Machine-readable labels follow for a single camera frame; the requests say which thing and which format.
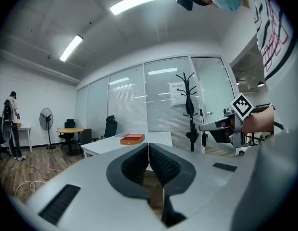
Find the standing fan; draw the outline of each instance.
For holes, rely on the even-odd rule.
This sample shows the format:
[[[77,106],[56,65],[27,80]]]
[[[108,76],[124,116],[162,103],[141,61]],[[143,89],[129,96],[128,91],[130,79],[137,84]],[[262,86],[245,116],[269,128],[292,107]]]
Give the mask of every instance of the standing fan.
[[[50,144],[49,144],[48,149],[54,149],[56,146],[51,144],[51,138],[50,138],[50,128],[53,125],[53,114],[52,114],[51,110],[48,108],[44,108],[40,113],[39,119],[40,119],[41,127],[44,130],[47,130],[48,134],[49,134]]]

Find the black and white marker tag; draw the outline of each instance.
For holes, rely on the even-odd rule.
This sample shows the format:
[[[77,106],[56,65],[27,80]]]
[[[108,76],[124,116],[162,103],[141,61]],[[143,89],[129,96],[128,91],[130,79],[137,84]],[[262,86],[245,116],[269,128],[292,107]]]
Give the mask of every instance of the black and white marker tag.
[[[231,103],[230,106],[238,117],[243,121],[249,113],[253,110],[254,106],[251,102],[244,96],[243,93],[240,93]]]

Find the cardboard box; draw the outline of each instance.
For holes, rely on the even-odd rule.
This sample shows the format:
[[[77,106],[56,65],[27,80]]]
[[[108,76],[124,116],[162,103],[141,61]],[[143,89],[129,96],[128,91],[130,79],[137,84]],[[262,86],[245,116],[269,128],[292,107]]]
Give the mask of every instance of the cardboard box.
[[[130,134],[127,134],[123,139],[120,140],[120,144],[134,145],[134,144],[140,144],[144,140],[145,140],[144,134],[130,133]]]

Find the fan head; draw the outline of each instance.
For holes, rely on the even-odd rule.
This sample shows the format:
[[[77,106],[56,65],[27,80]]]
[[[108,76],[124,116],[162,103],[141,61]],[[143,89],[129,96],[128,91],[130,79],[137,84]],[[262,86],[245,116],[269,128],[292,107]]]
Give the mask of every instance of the fan head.
[[[53,125],[53,114],[49,108],[44,108],[40,113],[40,125],[44,130],[48,130]]]

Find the black pants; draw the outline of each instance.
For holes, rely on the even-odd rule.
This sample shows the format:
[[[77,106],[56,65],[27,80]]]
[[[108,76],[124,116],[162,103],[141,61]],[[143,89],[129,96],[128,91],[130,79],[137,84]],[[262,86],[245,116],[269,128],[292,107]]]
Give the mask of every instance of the black pants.
[[[20,150],[18,126],[17,126],[16,123],[13,123],[13,122],[12,122],[12,133],[13,133],[13,136],[14,136],[15,147],[13,145],[13,138],[12,138],[12,135],[11,135],[10,140],[9,140],[9,146],[10,146],[10,149],[11,149],[11,153],[13,154],[14,157],[21,157],[22,153],[21,153],[21,150]]]

